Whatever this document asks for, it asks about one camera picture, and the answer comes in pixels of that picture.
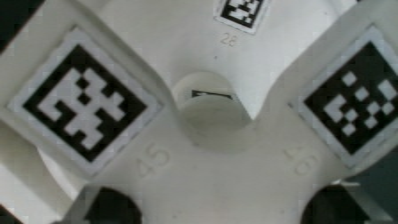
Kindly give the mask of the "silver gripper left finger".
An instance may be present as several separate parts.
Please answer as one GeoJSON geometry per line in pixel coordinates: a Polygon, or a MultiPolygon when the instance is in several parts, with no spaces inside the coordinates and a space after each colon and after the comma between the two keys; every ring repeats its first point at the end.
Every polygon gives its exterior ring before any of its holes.
{"type": "Polygon", "coordinates": [[[56,224],[143,224],[143,212],[118,190],[88,185],[56,224]]]}

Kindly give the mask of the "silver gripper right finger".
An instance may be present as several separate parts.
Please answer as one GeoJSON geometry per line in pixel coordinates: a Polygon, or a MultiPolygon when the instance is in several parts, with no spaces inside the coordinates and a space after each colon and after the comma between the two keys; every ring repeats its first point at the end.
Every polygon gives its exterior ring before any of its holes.
{"type": "Polygon", "coordinates": [[[327,185],[304,207],[301,224],[398,224],[395,203],[361,182],[327,185]]]}

